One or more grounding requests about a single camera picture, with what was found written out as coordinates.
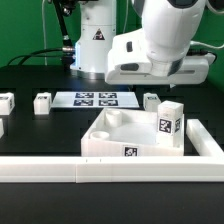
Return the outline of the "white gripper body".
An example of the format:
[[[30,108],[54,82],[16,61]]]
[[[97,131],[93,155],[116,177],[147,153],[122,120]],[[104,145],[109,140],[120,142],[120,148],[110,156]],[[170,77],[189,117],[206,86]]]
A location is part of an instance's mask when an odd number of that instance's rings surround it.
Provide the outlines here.
[[[145,40],[141,29],[117,35],[107,56],[105,81],[108,84],[129,85],[188,85],[205,81],[209,67],[216,60],[214,53],[191,50],[180,68],[167,66],[165,76],[154,75],[162,66],[153,63],[145,54]]]

